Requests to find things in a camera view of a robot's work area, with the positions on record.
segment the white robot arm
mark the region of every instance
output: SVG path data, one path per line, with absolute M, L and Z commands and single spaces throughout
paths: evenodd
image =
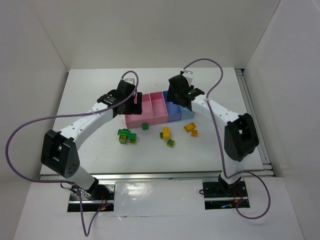
M 212 122 L 209 101 L 223 144 L 223 171 L 218 181 L 223 191 L 231 190 L 241 179 L 242 161 L 259 145 L 253 119 L 248 113 L 240 115 L 212 99 L 206 99 L 203 91 L 191 85 L 192 79 L 190 71 L 181 71 L 170 78 L 167 101 L 186 107 Z
M 121 80 L 117 89 L 101 96 L 85 116 L 58 132 L 49 130 L 44 136 L 41 162 L 92 196 L 97 192 L 107 195 L 104 186 L 80 166 L 78 149 L 91 134 L 116 115 L 142 113 L 142 93 L 134 91 L 133 84 Z

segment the white tabletop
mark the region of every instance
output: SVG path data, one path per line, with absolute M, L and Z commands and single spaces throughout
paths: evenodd
M 129 69 L 72 69 L 64 88 L 58 114 L 84 113 L 97 99 L 118 86 L 121 75 Z M 178 75 L 181 68 L 135 68 L 139 75 L 138 91 L 143 94 L 168 90 L 168 79 Z M 218 68 L 190 68 L 192 84 L 207 92 L 220 76 Z M 223 68 L 224 78 L 211 93 L 211 98 L 224 107 L 244 114 L 247 112 L 235 70 Z M 56 119 L 53 129 L 58 131 L 75 118 Z M 198 137 L 191 137 L 183 126 L 194 122 Z M 159 138 L 163 127 L 170 127 L 175 146 L 170 148 Z M 221 157 L 214 127 L 210 121 L 195 114 L 194 119 L 152 125 L 149 130 L 133 128 L 137 144 L 119 143 L 118 129 L 126 128 L 125 117 L 117 116 L 89 137 L 79 150 L 80 164 L 91 174 L 159 173 L 221 171 Z M 263 169 L 258 149 L 244 162 L 247 170 Z M 56 174 L 46 166 L 42 175 Z
M 117 182 L 114 212 L 99 213 L 88 238 L 80 214 L 67 212 L 68 190 L 31 183 L 14 240 L 303 240 L 284 180 L 263 180 L 271 207 L 258 220 L 243 219 L 235 209 L 205 210 L 198 180 L 128 182 L 126 188 Z M 267 194 L 257 179 L 245 182 L 250 208 L 240 211 L 257 216 L 267 207 Z M 84 213 L 87 229 L 93 215 Z

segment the toy block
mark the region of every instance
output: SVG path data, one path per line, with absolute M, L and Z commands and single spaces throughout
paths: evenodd
M 127 144 L 127 140 L 128 140 L 128 136 L 123 135 L 123 134 L 121 134 L 121 135 L 119 136 L 119 142 L 120 142 L 121 144 Z
M 169 141 L 166 143 L 166 145 L 167 145 L 168 147 L 170 147 L 170 148 L 173 148 L 174 145 L 175 145 L 175 141 L 169 139 Z
M 196 128 L 196 125 L 195 125 L 194 122 L 184 126 L 184 129 L 185 129 L 186 132 L 189 132 L 189 131 L 191 131 L 192 129 L 195 129 L 195 128 Z
M 131 131 L 128 130 L 128 129 L 119 129 L 119 130 L 118 130 L 118 135 L 126 135 L 126 136 L 129 136 L 130 133 L 131 133 Z
M 198 136 L 198 130 L 191 130 L 191 137 L 197 137 Z
M 137 134 L 136 133 L 130 133 L 129 139 L 130 140 L 136 140 L 137 139 Z
M 148 130 L 148 129 L 149 129 L 148 123 L 142 123 L 142 130 Z
M 163 128 L 163 138 L 164 139 L 169 139 L 170 138 L 170 129 L 169 129 L 169 127 L 164 127 Z

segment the yellow block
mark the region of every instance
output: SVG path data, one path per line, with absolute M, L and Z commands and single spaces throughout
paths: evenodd
M 197 137 L 198 136 L 198 130 L 192 129 L 191 131 L 191 137 Z
M 184 126 L 184 129 L 185 129 L 187 132 L 189 132 L 189 131 L 191 131 L 192 129 L 195 129 L 195 128 L 196 128 L 196 125 L 195 125 L 194 122 L 192 122 L 192 123 Z
M 168 127 L 163 128 L 163 139 L 169 139 L 170 138 L 170 130 Z

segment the lego brick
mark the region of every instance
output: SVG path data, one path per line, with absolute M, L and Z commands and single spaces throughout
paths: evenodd
M 142 95 L 142 114 L 125 115 L 125 124 L 128 129 L 141 128 L 142 124 L 154 125 L 154 112 L 152 108 L 150 94 Z
M 130 140 L 136 140 L 137 139 L 137 134 L 136 133 L 130 133 L 129 139 Z
M 195 128 L 196 128 L 196 125 L 195 125 L 194 122 L 192 122 L 192 123 L 184 126 L 184 129 L 185 129 L 185 131 L 187 131 L 187 132 L 189 132 L 189 131 L 191 131 L 192 129 L 195 129 Z
M 168 147 L 170 147 L 170 148 L 173 148 L 174 145 L 175 145 L 175 141 L 169 139 L 169 141 L 166 143 L 166 145 L 167 145 Z
M 119 142 L 121 144 L 127 144 L 127 140 L 128 140 L 128 136 L 126 136 L 126 135 L 120 135 L 119 136 Z
M 198 136 L 198 130 L 191 130 L 191 137 L 197 137 Z
M 170 129 L 169 127 L 163 128 L 163 139 L 169 139 L 170 138 Z
M 187 119 L 193 119 L 195 116 L 194 111 L 190 111 L 188 108 L 180 106 L 181 109 L 181 121 Z
M 149 129 L 148 123 L 142 123 L 142 129 L 143 130 L 148 130 Z
M 118 130 L 118 135 L 126 135 L 126 136 L 129 136 L 130 135 L 130 133 L 131 133 L 131 131 L 130 130 L 128 130 L 128 129 L 119 129 Z
M 165 100 L 166 110 L 168 113 L 168 123 L 180 121 L 182 116 L 180 105 L 167 101 L 168 91 L 163 91 L 162 93 Z
M 168 122 L 168 112 L 162 91 L 150 93 L 154 124 L 164 124 Z

